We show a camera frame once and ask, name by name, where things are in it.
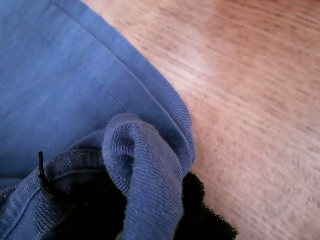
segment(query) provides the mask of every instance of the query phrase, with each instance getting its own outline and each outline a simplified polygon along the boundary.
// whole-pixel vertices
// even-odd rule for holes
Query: folded fabric
[[[0,186],[136,114],[195,160],[189,112],[164,77],[114,28],[77,0],[0,0]]]
[[[113,184],[108,184],[110,181],[106,170],[125,198],[115,190]],[[115,116],[104,133],[93,133],[69,151],[47,162],[44,173],[52,184],[48,190],[54,188],[60,194],[46,195],[47,190],[40,187],[39,169],[15,189],[0,193],[2,239],[67,239],[71,234],[81,234],[81,239],[114,239],[122,225],[123,240],[172,239],[176,234],[183,214],[181,165],[154,127],[135,115]],[[211,237],[223,236],[219,239],[234,239],[236,232],[228,223],[211,212],[205,214],[208,210],[201,204],[203,186],[198,185],[199,192],[202,191],[198,195],[191,195],[184,190],[184,207],[188,213],[184,214],[186,217],[182,219],[175,238],[188,239],[187,236],[211,234]],[[124,209],[126,202],[122,224],[123,212],[119,207]],[[97,231],[101,224],[94,226],[92,218],[80,217],[85,214],[83,208],[92,205],[96,211],[101,209],[106,213],[95,216],[101,223],[109,222],[105,218],[112,217],[115,220],[105,226],[108,230],[105,234]],[[82,207],[76,215],[73,213],[75,206]],[[188,230],[181,229],[190,220],[197,224],[192,224],[193,235],[192,232],[186,235]],[[214,227],[218,231],[208,231]],[[54,232],[60,229],[60,234],[52,234],[53,229]]]
[[[0,33],[0,240],[90,239],[96,221],[76,220],[92,205],[116,219],[94,216],[114,230],[102,239],[188,239],[190,219],[233,239],[182,194],[196,157],[187,107],[116,30],[77,0],[0,0]]]

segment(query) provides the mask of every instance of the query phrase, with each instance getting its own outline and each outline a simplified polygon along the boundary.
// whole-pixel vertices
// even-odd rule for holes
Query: wood grain
[[[86,0],[175,87],[238,240],[320,239],[320,1]]]

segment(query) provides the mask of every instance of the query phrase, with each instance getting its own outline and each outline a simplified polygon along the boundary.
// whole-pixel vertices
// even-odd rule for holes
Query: black fabric
[[[78,192],[78,197],[83,199],[82,204],[75,204],[70,217],[53,229],[46,238],[114,240],[122,230],[125,218],[127,201],[122,192],[105,172],[99,173],[95,182],[82,185]],[[177,226],[174,240],[236,239],[238,232],[222,216],[215,214],[203,203],[204,196],[203,183],[195,174],[189,172],[183,179],[184,214]]]

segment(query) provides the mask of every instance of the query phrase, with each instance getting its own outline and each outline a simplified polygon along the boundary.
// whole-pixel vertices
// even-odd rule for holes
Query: blue fabric
[[[0,0],[0,178],[24,178],[117,114],[195,159],[188,110],[116,30],[75,0]]]
[[[163,76],[76,0],[0,0],[0,56],[0,187],[23,179],[0,192],[0,239],[41,239],[69,214],[40,191],[38,151],[68,194],[107,170],[128,200],[121,239],[171,239],[196,154]]]

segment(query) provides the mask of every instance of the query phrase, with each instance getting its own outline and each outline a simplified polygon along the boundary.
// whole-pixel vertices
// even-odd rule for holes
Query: ribbed fabric
[[[172,239],[196,158],[172,86],[77,0],[0,0],[0,33],[1,187],[26,177],[0,192],[0,239],[40,239],[70,214],[40,191],[38,151],[70,196],[108,171],[128,200],[121,239]]]
[[[39,150],[47,161],[121,113],[136,114],[178,155],[189,155],[188,172],[196,154],[186,105],[83,2],[0,0],[0,33],[1,187],[25,178]]]
[[[172,239],[183,214],[177,155],[152,125],[133,114],[115,116],[103,138],[102,133],[95,132],[76,145],[79,149],[73,147],[47,162],[45,175],[73,196],[77,183],[90,182],[107,170],[127,198],[121,239]],[[0,239],[41,239],[69,215],[70,206],[40,190],[38,174],[35,169],[17,188],[0,193]]]

